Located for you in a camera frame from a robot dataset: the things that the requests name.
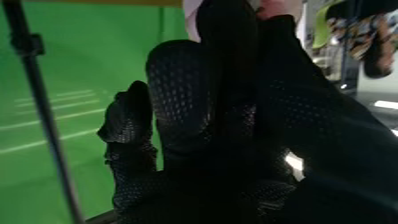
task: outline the metal rod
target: metal rod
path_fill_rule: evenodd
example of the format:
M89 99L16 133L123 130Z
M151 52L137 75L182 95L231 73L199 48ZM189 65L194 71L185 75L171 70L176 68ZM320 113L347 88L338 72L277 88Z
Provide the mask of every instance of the metal rod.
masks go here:
M68 166L66 166L66 158L64 158L62 147L59 142L59 134L57 134L57 128L55 128L55 122L54 122L54 114L50 110L39 64L36 59L38 46L34 46L32 44L34 40L32 40L30 31L29 31L29 24L25 19L22 2L20 1L2 2L2 4L4 4L4 11L6 11L7 22L9 22L9 28L11 28L13 46L18 50L20 57L22 57L22 63L23 63L23 68L27 73L30 91L34 95L36 108L38 108L39 117L41 117L41 124L43 124L43 129L46 134L46 141L48 141L50 152L54 156L54 162L57 167L57 174L59 174L59 180L62 184L62 192L64 192L64 197L68 202L73 223L84 224L84 217L82 217L82 212L78 207L78 200L77 200L71 177L70 177Z
M349 37L350 37L350 27L352 27L352 24L357 20L357 17L359 17L359 13L361 13L361 7L363 7L363 0L350 0L347 1L349 2L349 14L347 14L347 27L345 27L345 44L343 44L343 62L341 62L341 84L345 84L345 80L347 80L347 73L349 73L349 63L347 63L347 60L349 60L349 57L350 57L350 54L349 54Z

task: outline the black glove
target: black glove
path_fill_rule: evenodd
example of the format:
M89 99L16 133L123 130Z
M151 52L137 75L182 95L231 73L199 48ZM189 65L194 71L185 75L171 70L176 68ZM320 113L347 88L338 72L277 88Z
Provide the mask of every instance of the black glove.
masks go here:
M215 3L219 9L224 8L226 4ZM235 35L226 37L231 38L229 53L240 51L249 54L233 41ZM253 73L244 74L244 68L253 67L247 63L256 63L256 60L238 60L222 55L224 51L215 49L221 39L215 38L215 42L205 39L203 44L190 41L164 43L148 59L164 172L153 172L155 160L142 160L155 155L150 144L151 104L142 83L132 85L128 93L134 94L125 101L116 100L109 108L100 136L109 142L107 155L114 155L107 159L116 174L118 223L256 223L260 216L274 219L270 213L281 209L293 190L288 184L265 181L256 176L274 172L272 169L258 171L260 148L253 143L254 88Z

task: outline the white stripe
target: white stripe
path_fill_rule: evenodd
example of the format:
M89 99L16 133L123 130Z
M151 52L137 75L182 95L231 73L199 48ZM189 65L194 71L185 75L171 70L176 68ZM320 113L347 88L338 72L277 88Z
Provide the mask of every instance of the white stripe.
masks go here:
M382 108L388 108L388 109L396 109L398 110L398 103L396 102L377 101L375 106L382 107Z
M71 104L52 107L52 110L61 110L64 108L71 108L71 107L77 107L77 106L82 106L82 105L87 105L87 104L94 104L98 102L100 102L100 100L91 100L91 101L86 101L86 102L80 102L80 103L71 103ZM32 114L32 113L36 113L36 110L18 112L16 115L25 115L25 114Z
M71 138L82 137L82 136L96 133L96 131L98 131L98 129L91 129L87 131L77 132L70 135L64 135L64 136L61 136L61 140L68 140ZM11 153L14 151L20 151L23 149L34 148L36 146L41 146L45 144L46 144L46 141L38 141L38 142L32 142L29 144L25 144L25 145L14 146L14 147L6 148L6 149L0 149L0 155L6 154L6 153Z
M22 98L14 100L16 103L29 102L29 101L32 101L32 98Z
M87 90L78 90L78 91L73 91L73 92L59 93L59 94L55 94L55 96L71 96L71 95L86 94L86 93L91 93L91 92L93 92L93 90L87 89Z
M105 111L105 109L98 109L98 110L86 111L82 113L68 114L64 116L55 117L55 120L59 121L59 120L64 120L68 118L80 117L84 115L102 113L103 111ZM14 128L22 128L22 127L32 126L32 125L36 125L39 123L41 123L39 121L29 121L29 122L20 123L20 124L0 126L0 131L6 131L6 130L11 130Z
M50 103L57 103L57 102L62 102L62 101L68 101L68 100L75 100L75 99L82 99L82 98L87 98L91 96L94 96L96 94L91 93L87 95L82 95L82 96L70 96L70 97L64 97L64 98L55 98L54 100L50 100ZM30 103L23 103L23 104L18 104L16 107L29 107L29 106L34 106L34 102Z

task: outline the black clothing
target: black clothing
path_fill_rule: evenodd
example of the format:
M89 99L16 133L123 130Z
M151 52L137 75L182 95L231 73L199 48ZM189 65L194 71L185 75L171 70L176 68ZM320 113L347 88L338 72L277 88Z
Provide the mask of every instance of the black clothing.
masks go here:
M222 112L226 117L242 116L238 125L228 126L242 131L226 130L213 122L221 64L206 48L174 41L153 50L150 92L169 164L166 171L153 172L151 160L144 160L150 166L130 160L151 158L146 137L135 136L128 143L103 138L121 224L398 223L396 137L325 80L295 37L292 16L260 23L260 37L256 120L253 102ZM304 158L308 178L297 190L279 178L288 170L285 161L261 172L256 165L253 168L260 156L251 153L254 124L260 130L270 127L263 138ZM139 126L123 130L148 136Z
M398 9L396 0L349 0L329 8L327 19L349 18L350 1L356 1L354 16L357 19L365 19L377 14L389 13Z

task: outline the green backdrop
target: green backdrop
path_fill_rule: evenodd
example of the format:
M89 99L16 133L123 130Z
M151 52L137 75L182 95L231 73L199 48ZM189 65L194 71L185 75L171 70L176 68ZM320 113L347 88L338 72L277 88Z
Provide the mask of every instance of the green backdrop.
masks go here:
M146 79L151 48L160 41L187 38L183 14L174 8L64 3L29 3L25 11L32 32L45 39L39 64L89 218L112 209L114 183L94 133L103 110L114 93ZM66 224L66 202L2 11L0 100L0 223Z

